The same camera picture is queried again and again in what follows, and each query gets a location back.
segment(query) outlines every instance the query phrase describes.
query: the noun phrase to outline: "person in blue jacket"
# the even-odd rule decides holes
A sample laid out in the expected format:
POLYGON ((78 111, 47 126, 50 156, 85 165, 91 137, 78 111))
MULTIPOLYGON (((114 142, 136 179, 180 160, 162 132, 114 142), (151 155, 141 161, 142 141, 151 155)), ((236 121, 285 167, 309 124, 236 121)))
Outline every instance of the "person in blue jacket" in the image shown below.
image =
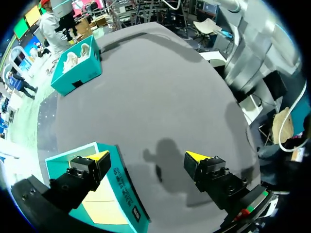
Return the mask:
POLYGON ((34 88, 29 83, 27 83, 23 77, 10 72, 9 73, 9 85, 12 88, 15 88, 16 90, 23 92, 25 94, 25 96, 32 98, 33 100, 35 99, 35 96, 32 96, 31 94, 29 94, 29 92, 26 90, 26 88, 37 93, 38 87, 34 88))

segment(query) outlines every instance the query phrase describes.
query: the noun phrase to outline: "teal cardboard box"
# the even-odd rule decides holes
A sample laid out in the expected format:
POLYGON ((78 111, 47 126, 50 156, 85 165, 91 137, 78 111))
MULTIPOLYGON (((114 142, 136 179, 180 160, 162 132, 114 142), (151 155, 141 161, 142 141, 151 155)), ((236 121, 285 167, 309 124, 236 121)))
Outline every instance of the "teal cardboard box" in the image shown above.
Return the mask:
POLYGON ((90 191, 80 206, 69 214, 82 222, 111 232, 146 233, 148 217, 133 192, 117 147, 93 142, 48 158, 46 166, 49 177, 60 177, 69 167, 69 161, 77 156, 87 157, 106 150, 110 153, 110 170, 96 192, 90 191))
POLYGON ((101 75, 101 73, 102 65, 100 49, 94 36, 90 35, 79 43, 73 45, 61 55, 53 74, 51 87, 53 87, 62 96, 65 96, 84 83, 101 75), (81 45, 84 43, 90 46, 89 58, 75 65, 63 74, 64 62, 67 60, 67 54, 69 52, 74 52, 78 57, 80 57, 81 45))

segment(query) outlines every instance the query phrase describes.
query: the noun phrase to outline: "gray tabletop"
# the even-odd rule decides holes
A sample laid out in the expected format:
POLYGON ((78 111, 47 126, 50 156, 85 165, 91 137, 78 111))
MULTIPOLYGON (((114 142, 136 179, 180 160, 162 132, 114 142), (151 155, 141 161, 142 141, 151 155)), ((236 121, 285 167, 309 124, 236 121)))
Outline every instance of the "gray tabletop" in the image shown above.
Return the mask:
POLYGON ((212 232, 221 211, 183 169, 184 152, 218 155, 259 184, 246 120, 212 66, 157 23, 100 38, 103 73, 57 104, 59 152, 118 145, 148 215, 150 233, 212 232))

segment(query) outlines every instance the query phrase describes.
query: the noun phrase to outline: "teal box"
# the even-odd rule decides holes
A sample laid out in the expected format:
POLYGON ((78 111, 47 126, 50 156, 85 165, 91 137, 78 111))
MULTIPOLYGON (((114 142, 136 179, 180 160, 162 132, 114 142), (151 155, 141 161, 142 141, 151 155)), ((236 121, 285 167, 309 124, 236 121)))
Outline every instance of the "teal box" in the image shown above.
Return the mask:
POLYGON ((80 204, 77 209, 70 211, 70 215, 76 219, 104 229, 117 233, 146 233, 148 230, 149 219, 140 205, 131 182, 127 177, 119 151, 116 146, 102 143, 90 143, 85 146, 67 151, 60 155, 45 160, 50 179, 57 179, 69 167, 68 161, 77 156, 86 157, 99 152, 108 150, 110 153, 111 168, 106 174, 113 193, 116 197, 123 216, 126 217, 128 225, 108 225, 94 223, 85 207, 80 204))
POLYGON ((61 55, 51 81, 51 86, 62 96, 67 95, 69 92, 84 83, 101 75, 102 65, 100 60, 100 49, 94 36, 91 35, 75 44, 61 55), (67 60, 67 54, 69 52, 74 52, 78 57, 80 57, 81 45, 84 43, 90 46, 89 58, 80 62, 71 68, 71 70, 63 74, 64 62, 67 60))

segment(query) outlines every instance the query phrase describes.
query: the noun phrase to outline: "folding chair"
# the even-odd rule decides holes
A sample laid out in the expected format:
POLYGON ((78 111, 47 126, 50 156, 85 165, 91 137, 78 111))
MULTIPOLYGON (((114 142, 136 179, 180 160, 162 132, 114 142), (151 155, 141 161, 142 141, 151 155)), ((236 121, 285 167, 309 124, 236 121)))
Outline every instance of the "folding chair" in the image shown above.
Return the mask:
POLYGON ((217 26, 216 23, 211 20, 210 18, 207 18, 203 22, 193 22, 194 26, 196 27, 198 31, 198 35, 196 35, 193 39, 202 38, 199 43, 204 41, 205 39, 209 39, 211 35, 214 35, 214 31, 221 31, 222 28, 217 26))

